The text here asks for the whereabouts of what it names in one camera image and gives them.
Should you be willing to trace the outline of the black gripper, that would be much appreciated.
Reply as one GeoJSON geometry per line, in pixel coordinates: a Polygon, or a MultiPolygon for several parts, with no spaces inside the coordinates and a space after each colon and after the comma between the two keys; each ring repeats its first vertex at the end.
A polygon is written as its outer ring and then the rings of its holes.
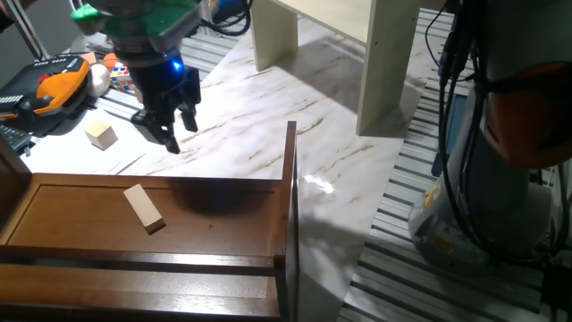
{"type": "Polygon", "coordinates": [[[172,154],[179,154],[181,150],[174,137],[172,123],[158,116],[156,111],[165,113],[167,109],[180,106],[185,129],[197,132],[196,105],[201,102],[198,69],[185,68],[180,58],[125,58],[122,62],[142,94],[146,108],[134,114],[130,122],[149,142],[164,146],[172,154]]]}

